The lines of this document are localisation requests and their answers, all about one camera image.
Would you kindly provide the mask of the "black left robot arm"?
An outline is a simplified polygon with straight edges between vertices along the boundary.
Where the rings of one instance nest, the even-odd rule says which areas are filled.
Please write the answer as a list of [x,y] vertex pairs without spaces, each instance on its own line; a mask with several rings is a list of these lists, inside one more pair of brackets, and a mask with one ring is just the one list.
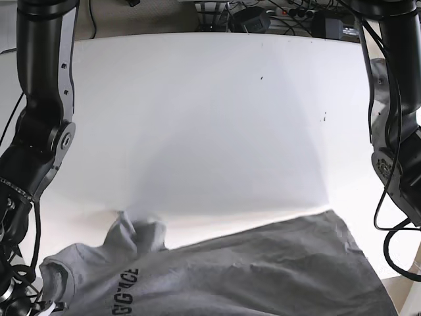
[[409,280],[420,275],[398,267],[389,254],[399,231],[420,230],[420,18],[416,1],[344,1],[359,24],[370,86],[368,127],[372,166],[406,218],[385,228],[387,264]]

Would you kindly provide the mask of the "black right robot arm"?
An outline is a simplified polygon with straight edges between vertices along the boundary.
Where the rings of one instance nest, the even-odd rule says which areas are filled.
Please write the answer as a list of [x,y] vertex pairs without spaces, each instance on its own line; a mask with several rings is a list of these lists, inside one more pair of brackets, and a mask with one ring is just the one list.
[[36,278],[37,255],[29,265],[10,256],[28,231],[30,213],[58,173],[75,136],[72,56],[78,1],[19,1],[16,61],[26,106],[1,155],[1,314],[37,315],[54,307],[28,293]]

